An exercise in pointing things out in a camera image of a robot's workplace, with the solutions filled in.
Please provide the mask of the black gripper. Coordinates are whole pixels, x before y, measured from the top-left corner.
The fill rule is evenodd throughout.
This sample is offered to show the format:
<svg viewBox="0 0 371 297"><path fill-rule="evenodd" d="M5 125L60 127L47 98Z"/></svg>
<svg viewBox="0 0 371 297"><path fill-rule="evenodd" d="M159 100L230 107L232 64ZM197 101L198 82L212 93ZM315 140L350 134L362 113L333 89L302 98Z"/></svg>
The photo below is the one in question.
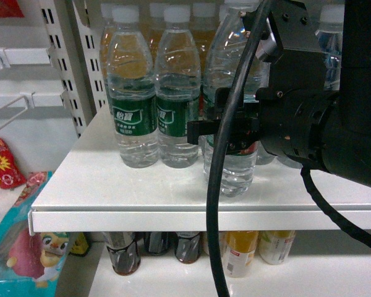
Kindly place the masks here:
<svg viewBox="0 0 371 297"><path fill-rule="evenodd" d="M200 136L218 133L229 92L229 87L216 90L215 119L187 123L189 144L197 145ZM285 92L265 87L257 91L258 102L242 91L226 154L241 153L260 137L264 149L272 155L288 157L308 167L323 167L322 133L338 97L338 91L291 89Z"/></svg>

